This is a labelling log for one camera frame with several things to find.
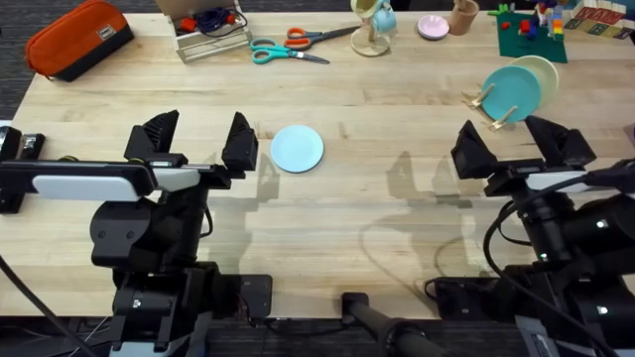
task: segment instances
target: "teal scissors handle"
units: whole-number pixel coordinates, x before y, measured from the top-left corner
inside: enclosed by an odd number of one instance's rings
[[[290,50],[285,49],[286,52],[266,50],[256,50],[251,54],[251,60],[256,64],[265,64],[266,62],[274,59],[288,59],[290,57]]]

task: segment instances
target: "white label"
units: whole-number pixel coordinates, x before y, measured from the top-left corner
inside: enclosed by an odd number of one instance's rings
[[[109,37],[115,34],[115,29],[110,25],[106,25],[103,29],[97,31],[97,35],[101,38],[102,41],[106,41]]]

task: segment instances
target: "scissors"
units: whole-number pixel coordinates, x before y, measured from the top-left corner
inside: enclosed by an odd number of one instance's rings
[[[329,63],[326,59],[282,47],[272,39],[254,40],[249,44],[249,47],[251,48],[251,51],[254,52],[251,55],[251,59],[256,64],[264,64],[274,59],[298,59],[309,60],[316,63]]]
[[[285,41],[285,47],[292,50],[306,51],[318,42],[352,34],[357,29],[359,29],[359,26],[321,33],[309,32],[300,28],[291,28],[287,32],[288,40]]]

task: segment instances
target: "light blue plate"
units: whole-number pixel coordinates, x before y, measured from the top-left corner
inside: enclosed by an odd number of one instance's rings
[[[483,110],[492,119],[502,118],[514,105],[516,110],[507,118],[513,123],[527,118],[540,104],[541,89],[538,78],[528,69],[518,65],[504,66],[491,73],[485,80],[485,90],[489,84],[495,86],[483,99]]]
[[[314,168],[324,155],[319,134],[305,125],[292,125],[276,134],[271,142],[271,158],[278,168],[303,173]]]

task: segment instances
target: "blue mug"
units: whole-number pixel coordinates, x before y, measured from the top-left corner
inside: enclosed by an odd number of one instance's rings
[[[380,0],[377,3],[377,12],[373,15],[373,27],[375,31],[387,33],[397,27],[397,19],[389,0]]]

